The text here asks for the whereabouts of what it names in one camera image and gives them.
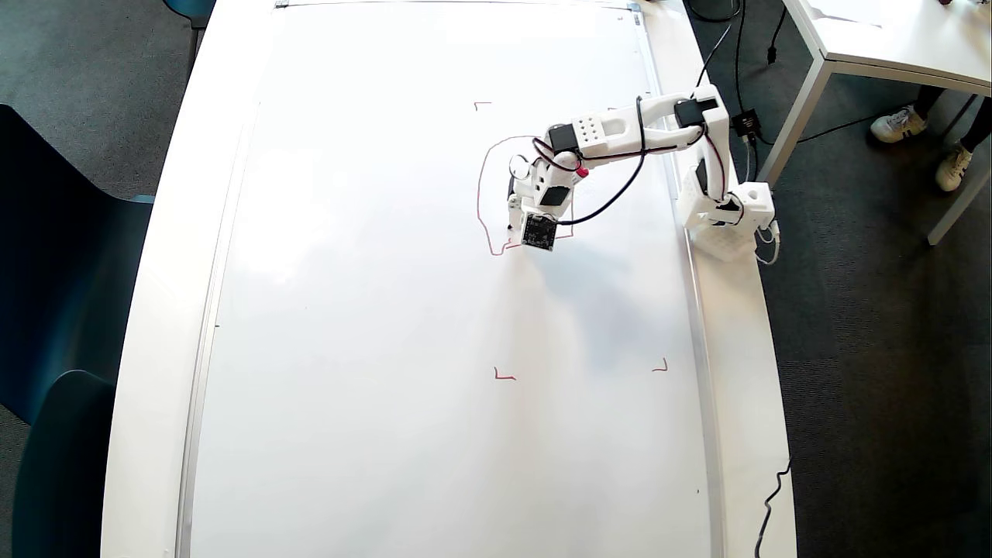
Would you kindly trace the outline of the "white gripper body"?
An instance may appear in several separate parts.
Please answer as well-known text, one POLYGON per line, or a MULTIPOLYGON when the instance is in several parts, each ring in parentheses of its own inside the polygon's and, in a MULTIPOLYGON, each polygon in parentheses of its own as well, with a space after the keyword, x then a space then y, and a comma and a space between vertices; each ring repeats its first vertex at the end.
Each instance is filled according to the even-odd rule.
POLYGON ((563 219, 573 201, 574 185, 580 180, 580 156, 563 151, 553 156, 552 162, 538 155, 532 161, 521 154, 511 157, 508 164, 511 174, 509 194, 528 195, 527 213, 546 213, 554 219, 563 219))

